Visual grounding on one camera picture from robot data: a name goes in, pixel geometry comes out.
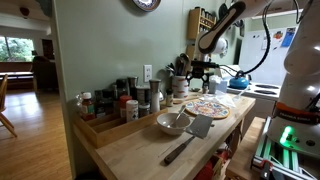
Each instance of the knife handle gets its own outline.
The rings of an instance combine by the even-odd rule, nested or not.
[[[179,156],[179,154],[187,147],[187,145],[185,143],[181,144],[180,146],[178,146],[175,150],[173,150],[170,154],[168,154],[165,158],[164,158],[164,162],[169,165],[173,160],[176,159],[176,157]]]

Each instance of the wooden floor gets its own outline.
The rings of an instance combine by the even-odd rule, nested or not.
[[[71,179],[59,94],[8,91],[6,107],[18,137],[0,127],[0,180]]]

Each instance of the electrical outlet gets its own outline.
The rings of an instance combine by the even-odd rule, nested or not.
[[[152,65],[143,65],[143,81],[145,83],[152,79]]]

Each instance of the spice rack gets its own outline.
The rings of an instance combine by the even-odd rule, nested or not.
[[[155,124],[157,117],[166,112],[168,109],[161,106],[159,112],[130,122],[126,122],[126,118],[121,118],[119,114],[110,114],[90,121],[84,121],[79,117],[74,121],[74,126],[85,135],[95,148],[100,148]]]
[[[189,11],[187,38],[195,40],[200,31],[209,30],[216,23],[216,18],[203,8],[196,7]]]

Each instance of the white bowl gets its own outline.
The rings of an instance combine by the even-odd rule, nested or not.
[[[178,116],[178,113],[164,113],[157,117],[157,123],[160,129],[169,135],[181,135],[186,128],[191,124],[191,120],[185,114],[181,114],[176,122],[176,127],[171,125]]]

